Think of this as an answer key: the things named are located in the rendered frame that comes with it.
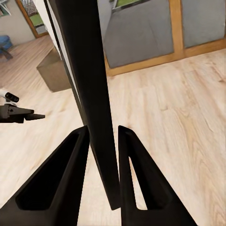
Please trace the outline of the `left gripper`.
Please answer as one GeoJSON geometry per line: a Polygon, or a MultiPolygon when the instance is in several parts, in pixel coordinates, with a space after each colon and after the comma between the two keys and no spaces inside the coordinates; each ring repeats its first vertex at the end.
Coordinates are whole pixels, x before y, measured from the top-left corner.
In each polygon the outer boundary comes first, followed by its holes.
{"type": "Polygon", "coordinates": [[[33,109],[15,107],[12,104],[0,105],[0,123],[24,123],[25,119],[31,121],[45,118],[45,115],[34,112],[33,109]]]}

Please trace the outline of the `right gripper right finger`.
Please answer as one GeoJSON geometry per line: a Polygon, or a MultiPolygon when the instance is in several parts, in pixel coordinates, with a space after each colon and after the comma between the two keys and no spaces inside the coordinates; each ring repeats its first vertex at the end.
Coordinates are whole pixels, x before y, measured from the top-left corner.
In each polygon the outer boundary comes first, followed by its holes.
{"type": "Polygon", "coordinates": [[[136,133],[118,127],[121,226],[197,226],[136,133]],[[137,208],[129,157],[147,206],[137,208]]]}

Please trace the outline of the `poster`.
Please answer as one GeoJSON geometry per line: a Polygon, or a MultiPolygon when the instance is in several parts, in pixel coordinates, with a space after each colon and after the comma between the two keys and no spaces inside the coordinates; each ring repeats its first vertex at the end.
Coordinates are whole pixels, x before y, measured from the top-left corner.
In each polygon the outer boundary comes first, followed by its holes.
{"type": "Polygon", "coordinates": [[[43,0],[111,210],[120,177],[97,0],[43,0]]]}

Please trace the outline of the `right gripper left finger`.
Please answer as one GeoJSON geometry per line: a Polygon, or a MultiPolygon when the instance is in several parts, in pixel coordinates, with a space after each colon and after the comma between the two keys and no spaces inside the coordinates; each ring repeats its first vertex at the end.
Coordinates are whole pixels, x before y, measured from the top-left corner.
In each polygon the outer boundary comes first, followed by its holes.
{"type": "Polygon", "coordinates": [[[0,226],[77,226],[89,143],[87,126],[71,131],[0,208],[0,226]]]}

